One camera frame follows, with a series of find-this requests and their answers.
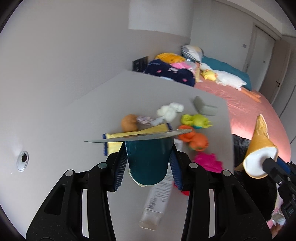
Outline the silver long carton box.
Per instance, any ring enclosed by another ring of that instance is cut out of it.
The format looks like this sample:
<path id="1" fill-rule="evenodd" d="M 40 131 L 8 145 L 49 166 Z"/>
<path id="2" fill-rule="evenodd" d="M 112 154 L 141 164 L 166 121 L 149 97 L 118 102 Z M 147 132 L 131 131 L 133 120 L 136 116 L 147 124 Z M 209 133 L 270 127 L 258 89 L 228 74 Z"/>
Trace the silver long carton box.
<path id="1" fill-rule="evenodd" d="M 158 184 L 152 186 L 149 191 L 142 217 L 139 221 L 139 226 L 141 228 L 152 231 L 156 230 L 163 214 L 165 213 L 173 184 L 174 179 L 171 167 L 168 166 L 165 178 Z"/>

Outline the white goose plush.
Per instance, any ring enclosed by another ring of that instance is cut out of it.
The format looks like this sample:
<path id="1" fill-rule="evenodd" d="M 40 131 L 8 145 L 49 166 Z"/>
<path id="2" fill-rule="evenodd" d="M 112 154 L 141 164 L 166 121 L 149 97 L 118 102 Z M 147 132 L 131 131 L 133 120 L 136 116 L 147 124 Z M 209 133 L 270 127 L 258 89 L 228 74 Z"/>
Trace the white goose plush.
<path id="1" fill-rule="evenodd" d="M 238 91 L 241 91 L 245 95 L 249 96 L 254 101 L 256 101 L 258 103 L 261 102 L 260 96 L 258 94 L 244 88 L 244 85 L 246 85 L 246 82 L 243 81 L 238 76 L 230 74 L 230 73 L 225 72 L 225 71 L 213 70 L 213 69 L 211 69 L 211 67 L 209 67 L 205 63 L 200 64 L 200 75 L 204 70 L 207 70 L 207 69 L 212 70 L 217 74 L 217 79 L 215 81 L 217 84 L 232 87 L 232 88 L 234 88 L 234 89 L 236 89 Z"/>

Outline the teal pillow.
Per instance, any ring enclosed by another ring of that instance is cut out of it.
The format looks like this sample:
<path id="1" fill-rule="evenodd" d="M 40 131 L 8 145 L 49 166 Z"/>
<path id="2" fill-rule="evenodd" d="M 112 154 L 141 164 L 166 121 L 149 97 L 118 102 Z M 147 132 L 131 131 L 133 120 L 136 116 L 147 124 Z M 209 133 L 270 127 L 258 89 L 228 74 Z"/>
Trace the teal pillow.
<path id="1" fill-rule="evenodd" d="M 231 65 L 219 61 L 217 59 L 214 58 L 210 58 L 207 56 L 202 57 L 202 63 L 207 64 L 209 67 L 211 67 L 213 70 L 219 70 L 219 71 L 225 71 L 228 72 L 230 74 L 236 75 L 239 78 L 241 78 L 243 81 L 246 82 L 246 85 L 244 85 L 244 88 L 246 88 L 247 90 L 251 91 L 252 90 L 252 85 L 250 82 L 250 78 L 249 75 L 245 72 L 240 71 L 239 69 L 232 67 Z"/>

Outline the checkered white pillow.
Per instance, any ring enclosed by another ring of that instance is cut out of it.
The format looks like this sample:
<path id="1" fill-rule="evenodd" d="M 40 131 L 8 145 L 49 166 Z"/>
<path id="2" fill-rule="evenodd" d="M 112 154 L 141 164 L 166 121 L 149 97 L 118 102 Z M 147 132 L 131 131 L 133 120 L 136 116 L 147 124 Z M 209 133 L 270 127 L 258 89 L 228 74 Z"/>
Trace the checkered white pillow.
<path id="1" fill-rule="evenodd" d="M 200 47 L 193 45 L 183 45 L 181 47 L 181 53 L 185 59 L 191 62 L 201 63 L 204 57 L 204 51 Z"/>

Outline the grey corner holder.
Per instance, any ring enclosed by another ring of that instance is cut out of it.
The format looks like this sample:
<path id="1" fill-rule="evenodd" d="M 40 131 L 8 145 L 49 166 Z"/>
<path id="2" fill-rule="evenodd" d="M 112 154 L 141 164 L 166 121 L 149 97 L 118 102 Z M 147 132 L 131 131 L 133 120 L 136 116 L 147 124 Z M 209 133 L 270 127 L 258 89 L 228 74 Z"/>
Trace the grey corner holder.
<path id="1" fill-rule="evenodd" d="M 198 113 L 202 115 L 209 115 L 209 116 L 215 116 L 218 112 L 218 108 L 216 106 L 207 105 L 201 99 L 201 97 L 196 96 L 193 100 L 193 105 Z"/>

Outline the orange paper cone cup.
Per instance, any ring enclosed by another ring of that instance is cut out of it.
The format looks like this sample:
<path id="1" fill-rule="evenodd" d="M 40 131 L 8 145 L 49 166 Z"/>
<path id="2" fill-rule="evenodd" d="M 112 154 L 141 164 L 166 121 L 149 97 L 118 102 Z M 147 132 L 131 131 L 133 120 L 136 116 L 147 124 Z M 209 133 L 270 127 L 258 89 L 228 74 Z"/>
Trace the orange paper cone cup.
<path id="1" fill-rule="evenodd" d="M 256 119 L 252 139 L 249 143 L 244 160 L 235 167 L 235 171 L 245 171 L 248 176 L 254 179 L 261 179 L 267 176 L 263 170 L 263 163 L 266 159 L 278 158 L 278 148 L 270 140 L 266 121 L 262 114 Z"/>

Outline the yellow duck plush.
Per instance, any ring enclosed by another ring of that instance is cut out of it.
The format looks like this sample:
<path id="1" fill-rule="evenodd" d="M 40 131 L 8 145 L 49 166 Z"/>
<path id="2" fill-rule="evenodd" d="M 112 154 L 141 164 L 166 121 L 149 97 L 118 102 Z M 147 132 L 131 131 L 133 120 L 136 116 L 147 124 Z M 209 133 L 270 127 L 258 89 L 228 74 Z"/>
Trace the yellow duck plush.
<path id="1" fill-rule="evenodd" d="M 214 71 L 209 70 L 209 69 L 204 70 L 201 73 L 201 75 L 203 76 L 203 78 L 205 80 L 216 81 L 216 79 L 217 79 L 217 74 Z"/>

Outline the green plastic toy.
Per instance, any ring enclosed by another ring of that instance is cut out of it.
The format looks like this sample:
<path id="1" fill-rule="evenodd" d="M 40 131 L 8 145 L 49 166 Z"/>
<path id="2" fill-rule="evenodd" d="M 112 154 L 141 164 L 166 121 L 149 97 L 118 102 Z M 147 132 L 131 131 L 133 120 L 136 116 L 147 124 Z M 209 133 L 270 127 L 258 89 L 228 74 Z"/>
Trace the green plastic toy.
<path id="1" fill-rule="evenodd" d="M 202 114 L 184 114 L 181 117 L 181 123 L 183 125 L 191 126 L 194 129 L 209 128 L 213 125 L 212 122 Z"/>

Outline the magenta plastic toy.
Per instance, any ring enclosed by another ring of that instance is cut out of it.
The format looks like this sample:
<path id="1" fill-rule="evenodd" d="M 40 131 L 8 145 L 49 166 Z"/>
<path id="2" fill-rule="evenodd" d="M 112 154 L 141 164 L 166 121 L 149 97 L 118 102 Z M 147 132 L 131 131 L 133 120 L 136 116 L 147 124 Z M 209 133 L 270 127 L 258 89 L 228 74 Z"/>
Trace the magenta plastic toy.
<path id="1" fill-rule="evenodd" d="M 220 173 L 223 170 L 223 163 L 217 160 L 215 154 L 206 154 L 198 152 L 193 159 L 193 162 L 201 165 L 205 170 Z"/>

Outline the black wall socket panel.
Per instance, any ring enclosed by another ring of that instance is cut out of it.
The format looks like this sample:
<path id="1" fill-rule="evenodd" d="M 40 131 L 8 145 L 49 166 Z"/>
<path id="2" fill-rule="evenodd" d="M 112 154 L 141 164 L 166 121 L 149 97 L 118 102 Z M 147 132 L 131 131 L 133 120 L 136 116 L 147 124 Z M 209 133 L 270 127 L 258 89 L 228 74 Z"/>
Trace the black wall socket panel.
<path id="1" fill-rule="evenodd" d="M 132 62 L 132 71 L 143 73 L 148 66 L 148 56 L 139 58 Z"/>

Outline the yellow blue snack wrapper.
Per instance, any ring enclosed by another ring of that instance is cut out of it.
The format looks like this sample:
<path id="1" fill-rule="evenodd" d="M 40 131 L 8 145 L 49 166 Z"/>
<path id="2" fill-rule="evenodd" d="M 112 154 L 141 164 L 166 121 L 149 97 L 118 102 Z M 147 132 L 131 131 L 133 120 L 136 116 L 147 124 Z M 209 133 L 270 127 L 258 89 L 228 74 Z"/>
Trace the yellow blue snack wrapper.
<path id="1" fill-rule="evenodd" d="M 148 135 L 166 133 L 172 130 L 170 123 L 163 123 L 158 126 L 153 126 L 140 131 L 124 132 L 124 133 L 105 133 L 103 139 L 109 142 L 103 143 L 103 154 L 108 156 L 109 154 L 118 152 L 124 141 L 136 141 L 138 139 L 145 138 Z"/>

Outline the pink folded clothes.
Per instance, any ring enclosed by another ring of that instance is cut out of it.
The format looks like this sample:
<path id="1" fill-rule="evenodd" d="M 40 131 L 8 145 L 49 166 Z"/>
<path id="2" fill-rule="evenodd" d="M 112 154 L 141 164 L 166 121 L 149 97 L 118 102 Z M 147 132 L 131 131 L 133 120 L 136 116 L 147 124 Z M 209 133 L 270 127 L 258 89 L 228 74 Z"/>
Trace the pink folded clothes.
<path id="1" fill-rule="evenodd" d="M 195 77 L 196 82 L 201 82 L 200 80 L 200 64 L 197 62 L 183 61 L 178 63 L 172 63 L 172 67 L 177 69 L 187 69 L 191 71 Z"/>

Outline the orange plastic toy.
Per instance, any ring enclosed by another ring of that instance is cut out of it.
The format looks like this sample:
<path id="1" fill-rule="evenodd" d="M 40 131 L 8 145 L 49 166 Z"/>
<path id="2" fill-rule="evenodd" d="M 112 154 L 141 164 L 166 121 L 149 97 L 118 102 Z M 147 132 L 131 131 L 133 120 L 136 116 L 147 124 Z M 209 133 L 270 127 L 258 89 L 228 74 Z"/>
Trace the orange plastic toy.
<path id="1" fill-rule="evenodd" d="M 209 146 L 207 137 L 202 133 L 197 133 L 191 126 L 181 125 L 180 130 L 191 130 L 190 133 L 178 135 L 178 139 L 189 144 L 189 147 L 197 152 L 204 151 Z"/>

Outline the small purple white trinket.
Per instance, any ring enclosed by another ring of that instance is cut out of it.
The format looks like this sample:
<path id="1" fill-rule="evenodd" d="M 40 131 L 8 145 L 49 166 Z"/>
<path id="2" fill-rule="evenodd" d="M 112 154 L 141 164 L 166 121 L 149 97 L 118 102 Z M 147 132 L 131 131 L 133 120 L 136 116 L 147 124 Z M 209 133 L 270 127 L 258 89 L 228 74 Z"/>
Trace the small purple white trinket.
<path id="1" fill-rule="evenodd" d="M 137 122 L 141 125 L 150 125 L 153 119 L 149 116 L 137 116 Z"/>

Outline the dark teal paper cup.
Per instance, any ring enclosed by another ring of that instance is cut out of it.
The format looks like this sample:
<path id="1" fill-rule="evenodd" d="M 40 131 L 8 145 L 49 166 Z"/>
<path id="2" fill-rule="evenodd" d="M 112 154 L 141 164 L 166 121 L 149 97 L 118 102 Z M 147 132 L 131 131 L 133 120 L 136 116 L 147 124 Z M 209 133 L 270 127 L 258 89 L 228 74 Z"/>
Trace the dark teal paper cup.
<path id="1" fill-rule="evenodd" d="M 141 140 L 124 141 L 130 173 L 135 182 L 151 186 L 161 182 L 168 169 L 169 158 L 175 136 L 190 133 L 191 130 L 171 130 L 166 133 L 148 135 Z M 104 139 L 90 140 L 90 143 L 109 142 Z"/>

